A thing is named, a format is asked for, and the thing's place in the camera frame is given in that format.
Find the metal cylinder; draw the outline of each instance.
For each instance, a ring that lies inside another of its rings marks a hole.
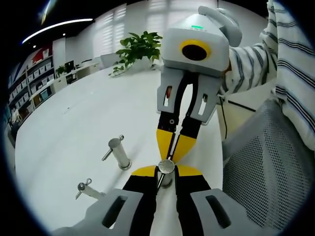
[[[122,145],[122,140],[124,137],[121,135],[118,139],[111,139],[108,143],[109,148],[113,150],[114,157],[118,161],[118,166],[122,170],[127,170],[131,166],[131,160],[128,159],[125,150]]]
[[[173,182],[173,173],[166,174],[162,181],[161,187],[168,188],[169,186],[172,185],[172,182]]]
[[[95,189],[89,187],[88,185],[85,185],[84,183],[80,183],[78,185],[78,189],[82,193],[98,200],[102,199],[105,196],[105,193],[100,193],[96,191]]]
[[[162,188],[168,188],[169,186],[172,185],[173,182],[173,172],[175,170],[175,164],[173,161],[169,159],[165,159],[160,161],[158,164],[159,171],[161,172],[164,177],[161,177],[158,183],[157,188],[161,186]]]

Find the gray gripper housing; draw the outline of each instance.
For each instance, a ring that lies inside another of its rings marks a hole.
[[[143,193],[113,189],[91,205],[85,218],[72,227],[52,232],[53,236],[129,236],[133,216]]]
[[[246,209],[219,189],[190,195],[198,210],[205,236],[274,236],[279,233],[252,222],[247,217]]]
[[[174,113],[175,98],[179,84],[184,76],[184,71],[180,69],[163,66],[161,71],[161,84],[157,89],[157,110],[160,112]],[[171,86],[172,92],[168,99],[168,106],[164,105],[167,88]],[[198,77],[198,94],[193,107],[191,118],[207,124],[210,120],[217,103],[217,93],[221,86],[221,79],[209,75],[200,74]],[[202,115],[199,110],[203,101],[203,96],[207,95],[207,103]]]

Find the ceiling light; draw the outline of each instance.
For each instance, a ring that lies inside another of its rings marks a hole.
[[[30,38],[33,38],[34,36],[46,31],[46,30],[49,30],[49,29],[52,29],[54,27],[57,27],[57,26],[62,26],[62,25],[66,25],[66,24],[71,24],[71,23],[77,23],[77,22],[86,22],[86,21],[92,21],[93,19],[80,19],[80,20],[73,20],[73,21],[65,21],[65,22],[61,22],[61,23],[58,23],[58,24],[55,24],[55,25],[52,25],[52,26],[49,26],[49,27],[46,27],[46,28],[43,28],[35,33],[33,33],[32,35],[30,35],[29,37],[27,37],[26,39],[23,40],[22,44],[25,43],[26,41],[28,41]]]

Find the white table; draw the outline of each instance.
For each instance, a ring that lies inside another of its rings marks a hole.
[[[16,140],[16,174],[26,203],[49,230],[82,220],[96,200],[74,197],[77,185],[88,177],[94,189],[122,188],[131,172],[157,165],[157,88],[160,72],[141,72],[109,78],[111,68],[73,83],[38,107],[19,129]],[[190,103],[186,90],[181,117]],[[124,149],[132,160],[127,171],[118,168],[108,141],[123,134]],[[199,131],[195,147],[182,164],[198,168],[212,188],[222,188],[223,162],[218,115]],[[174,185],[161,189],[151,235],[181,235]]]

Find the cable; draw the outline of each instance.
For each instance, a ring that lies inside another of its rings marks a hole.
[[[225,139],[227,137],[227,124],[225,120],[225,114],[224,114],[224,109],[223,109],[223,102],[222,102],[222,97],[219,97],[220,103],[221,103],[221,108],[222,108],[222,114],[223,114],[223,119],[224,119],[224,125],[225,125]]]

